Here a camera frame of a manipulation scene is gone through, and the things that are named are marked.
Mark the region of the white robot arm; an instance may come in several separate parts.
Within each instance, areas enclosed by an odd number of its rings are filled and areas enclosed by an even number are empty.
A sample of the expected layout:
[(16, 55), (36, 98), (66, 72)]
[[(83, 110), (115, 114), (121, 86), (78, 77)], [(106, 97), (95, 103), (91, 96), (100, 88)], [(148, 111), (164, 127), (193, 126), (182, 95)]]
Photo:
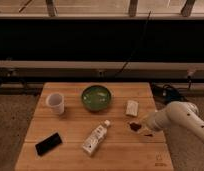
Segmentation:
[(159, 132), (171, 124), (189, 130), (204, 143), (204, 121), (198, 116), (197, 106), (191, 102), (168, 103), (163, 109), (147, 115), (140, 122), (140, 130)]

